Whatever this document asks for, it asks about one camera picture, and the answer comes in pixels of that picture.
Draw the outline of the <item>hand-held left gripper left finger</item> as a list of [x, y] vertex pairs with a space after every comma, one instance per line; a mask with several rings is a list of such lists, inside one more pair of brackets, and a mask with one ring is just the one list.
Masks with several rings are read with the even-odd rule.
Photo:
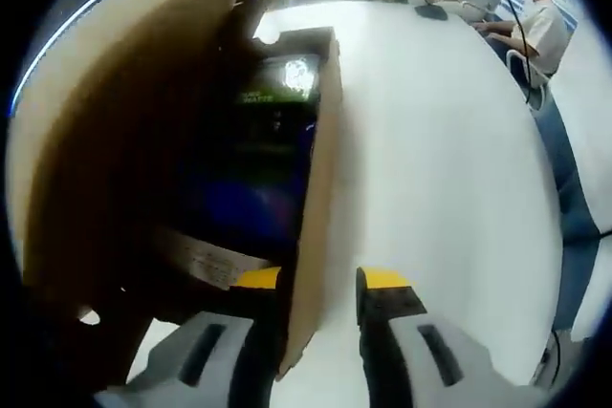
[[271, 300], [258, 315], [198, 312], [151, 349], [142, 372], [96, 393], [96, 404], [268, 407], [283, 337]]

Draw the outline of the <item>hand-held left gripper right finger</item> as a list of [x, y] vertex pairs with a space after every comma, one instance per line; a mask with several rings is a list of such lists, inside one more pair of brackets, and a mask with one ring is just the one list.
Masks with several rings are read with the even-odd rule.
[[486, 347], [428, 312], [398, 272], [356, 270], [360, 355], [372, 407], [542, 407], [545, 394], [514, 385]]

